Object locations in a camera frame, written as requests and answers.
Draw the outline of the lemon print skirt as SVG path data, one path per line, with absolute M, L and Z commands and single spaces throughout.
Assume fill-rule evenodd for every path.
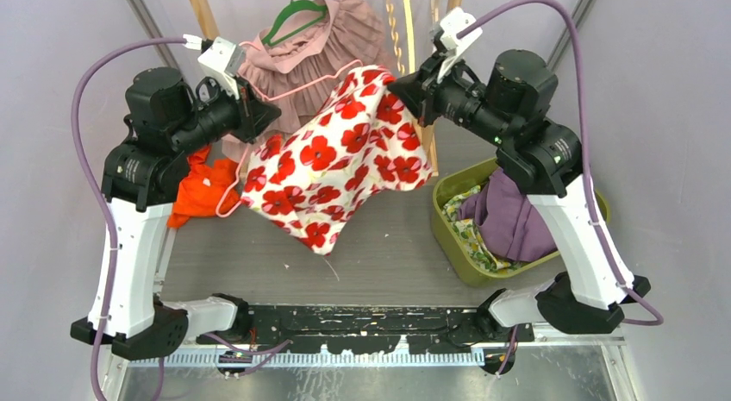
M 482 191 L 480 185 L 475 185 L 467 191 L 451 197 L 441 208 L 442 215 L 447 219 L 451 230 L 456 234 L 458 244 L 467 253 L 472 264 L 490 273 L 506 274 L 517 270 L 523 263 L 496 257 L 484 244 L 478 226 L 472 217 L 459 217 L 459 210 L 466 205 L 469 199 L 476 199 Z

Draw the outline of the green hanger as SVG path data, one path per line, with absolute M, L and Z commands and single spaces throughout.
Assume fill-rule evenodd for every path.
M 289 0 L 279 11 L 261 42 L 277 45 L 317 24 L 328 14 L 328 6 L 316 0 Z

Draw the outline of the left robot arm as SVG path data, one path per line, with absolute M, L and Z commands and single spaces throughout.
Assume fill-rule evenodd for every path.
M 243 78 L 228 85 L 207 77 L 191 88 L 171 67 L 137 74 L 125 99 L 128 135 L 103 166 L 102 204 L 112 223 L 97 296 L 70 334 L 87 344 L 99 341 L 126 360 L 166 357 L 205 334 L 242 342 L 253 323 L 245 300 L 216 293 L 165 303 L 155 280 L 170 259 L 175 232 L 167 221 L 189 157 L 225 135 L 253 140 L 280 111 Z

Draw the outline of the yellow hanger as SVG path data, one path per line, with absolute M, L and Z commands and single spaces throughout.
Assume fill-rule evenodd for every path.
M 403 18 L 397 16 L 395 0 L 384 0 L 397 71 L 405 76 L 416 69 L 415 28 L 411 0 L 401 0 Z

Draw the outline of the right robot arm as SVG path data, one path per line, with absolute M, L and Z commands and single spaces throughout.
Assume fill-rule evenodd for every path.
M 651 285 L 609 243 L 578 136 L 547 117 L 557 77 L 527 50 L 501 53 L 487 83 L 462 61 L 440 78 L 446 63 L 436 53 L 388 90 L 424 125 L 445 118 L 494 145 L 497 164 L 537 209 L 565 264 L 544 285 L 493 293 L 479 306 L 479 332 L 500 341 L 537 322 L 568 335 L 613 332 L 626 322 L 623 305 L 640 302 Z

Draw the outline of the green plastic basket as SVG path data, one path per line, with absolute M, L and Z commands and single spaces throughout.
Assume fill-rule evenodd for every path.
M 442 212 L 444 205 L 453 197 L 468 192 L 473 186 L 484 185 L 489 176 L 497 169 L 497 160 L 491 158 L 469 166 L 436 181 L 432 190 L 431 229 L 434 238 L 451 263 L 461 281 L 469 286 L 482 287 L 493 280 L 515 277 L 545 262 L 557 259 L 561 253 L 554 251 L 532 262 L 506 267 L 493 271 L 472 259 L 461 242 L 461 236 L 454 231 L 453 225 Z

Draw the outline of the pink hanger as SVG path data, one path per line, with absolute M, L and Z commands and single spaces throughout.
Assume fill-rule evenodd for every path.
M 224 155 L 238 163 L 238 178 L 247 165 L 253 148 L 266 137 L 289 136 L 311 119 L 325 101 L 336 81 L 368 58 L 330 45 L 277 45 L 244 42 L 245 59 L 239 75 L 253 86 L 261 99 L 281 109 L 281 116 L 254 143 L 233 136 L 222 139 Z

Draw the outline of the purple skirt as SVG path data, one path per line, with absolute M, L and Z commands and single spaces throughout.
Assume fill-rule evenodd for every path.
M 501 167 L 460 205 L 458 218 L 475 223 L 487 250 L 496 257 L 533 262 L 557 250 L 538 210 Z

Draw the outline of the pink dress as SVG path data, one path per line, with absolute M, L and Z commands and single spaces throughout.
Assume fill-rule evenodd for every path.
M 281 110 L 256 140 L 288 137 L 322 107 L 347 74 L 339 70 L 355 60 L 364 65 L 393 68 L 395 56 L 386 37 L 386 24 L 365 0 L 315 0 L 327 7 L 325 18 L 292 37 L 264 43 L 262 30 L 247 49 L 238 74 Z

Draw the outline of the red floral garment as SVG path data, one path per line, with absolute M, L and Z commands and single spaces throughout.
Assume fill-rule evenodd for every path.
M 346 223 L 382 191 L 413 191 L 434 169 L 416 120 L 383 66 L 352 69 L 317 115 L 254 150 L 241 204 L 312 252 L 328 255 Z

